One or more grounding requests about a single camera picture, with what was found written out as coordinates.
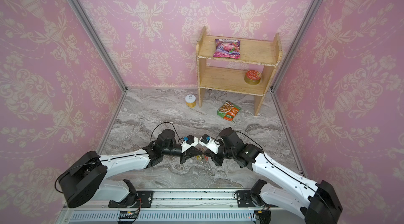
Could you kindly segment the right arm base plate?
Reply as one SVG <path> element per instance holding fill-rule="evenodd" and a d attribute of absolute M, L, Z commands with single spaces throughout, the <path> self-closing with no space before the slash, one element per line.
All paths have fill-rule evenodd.
<path fill-rule="evenodd" d="M 234 194 L 239 208 L 263 208 L 269 209 L 270 205 L 265 203 L 261 196 L 250 190 L 237 190 Z"/>

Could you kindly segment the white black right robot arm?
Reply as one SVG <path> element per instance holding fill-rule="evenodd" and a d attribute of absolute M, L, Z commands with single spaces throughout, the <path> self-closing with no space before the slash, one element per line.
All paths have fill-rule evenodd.
<path fill-rule="evenodd" d="M 251 140 L 241 140 L 246 134 L 223 129 L 218 138 L 204 134 L 199 143 L 206 147 L 204 154 L 216 166 L 225 159 L 234 160 L 240 168 L 247 168 L 265 179 L 258 180 L 249 191 L 257 207 L 272 205 L 295 214 L 307 224 L 336 224 L 343 212 L 334 187 L 322 180 L 320 183 L 299 175 L 271 158 L 262 146 Z"/>

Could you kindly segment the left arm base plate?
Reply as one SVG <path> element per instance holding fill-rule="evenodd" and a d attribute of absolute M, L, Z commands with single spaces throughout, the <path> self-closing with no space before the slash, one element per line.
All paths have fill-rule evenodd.
<path fill-rule="evenodd" d="M 120 202 L 113 200 L 109 201 L 109 208 L 129 208 L 129 207 L 141 207 L 150 208 L 153 202 L 154 191 L 152 190 L 140 190 L 136 193 L 130 192 L 129 195 Z"/>

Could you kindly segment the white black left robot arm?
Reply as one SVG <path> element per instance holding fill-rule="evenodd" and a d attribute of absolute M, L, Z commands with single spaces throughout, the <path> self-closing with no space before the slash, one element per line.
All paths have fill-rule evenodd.
<path fill-rule="evenodd" d="M 165 129 L 147 146 L 124 154 L 99 155 L 95 151 L 84 154 L 67 171 L 57 178 L 69 208 L 77 208 L 92 200 L 108 200 L 112 208 L 141 205 L 135 186 L 128 179 L 114 181 L 110 178 L 133 170 L 152 168 L 165 156 L 180 158 L 180 163 L 203 154 L 197 148 L 198 138 L 189 135 L 179 144 L 176 133 Z"/>

